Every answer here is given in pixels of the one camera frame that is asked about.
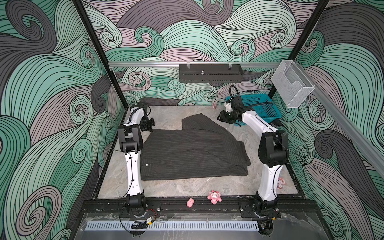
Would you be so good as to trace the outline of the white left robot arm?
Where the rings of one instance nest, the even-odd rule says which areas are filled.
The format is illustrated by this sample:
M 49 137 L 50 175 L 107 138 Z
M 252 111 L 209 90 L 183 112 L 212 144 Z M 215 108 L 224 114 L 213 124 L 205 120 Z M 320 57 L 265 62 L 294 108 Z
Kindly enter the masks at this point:
M 139 102 L 130 108 L 128 118 L 118 129 L 120 151 L 127 165 L 128 187 L 124 194 L 129 214 L 143 215 L 147 211 L 146 197 L 141 181 L 140 156 L 144 147 L 142 132 L 152 132 L 155 121 L 149 118 L 151 108 Z

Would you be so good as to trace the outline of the dark grey pinstripe shirt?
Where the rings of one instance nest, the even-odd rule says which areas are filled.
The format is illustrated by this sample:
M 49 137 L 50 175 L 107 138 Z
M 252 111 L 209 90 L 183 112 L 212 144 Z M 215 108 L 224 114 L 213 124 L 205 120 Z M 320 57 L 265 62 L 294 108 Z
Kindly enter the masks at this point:
M 182 119 L 180 130 L 153 130 L 140 156 L 143 181 L 247 176 L 245 144 L 203 114 Z

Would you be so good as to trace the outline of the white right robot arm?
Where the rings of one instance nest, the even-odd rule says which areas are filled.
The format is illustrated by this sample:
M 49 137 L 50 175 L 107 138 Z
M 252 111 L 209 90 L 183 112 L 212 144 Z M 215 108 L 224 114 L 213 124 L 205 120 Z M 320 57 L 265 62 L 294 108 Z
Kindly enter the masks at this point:
M 258 217 L 278 218 L 280 212 L 277 207 L 277 185 L 283 166 L 289 163 L 288 134 L 271 126 L 253 109 L 257 106 L 272 108 L 272 102 L 246 106 L 234 85 L 229 87 L 229 94 L 230 99 L 225 103 L 226 109 L 221 111 L 217 120 L 228 124 L 243 122 L 261 138 L 258 157 L 263 163 L 263 170 L 254 210 Z

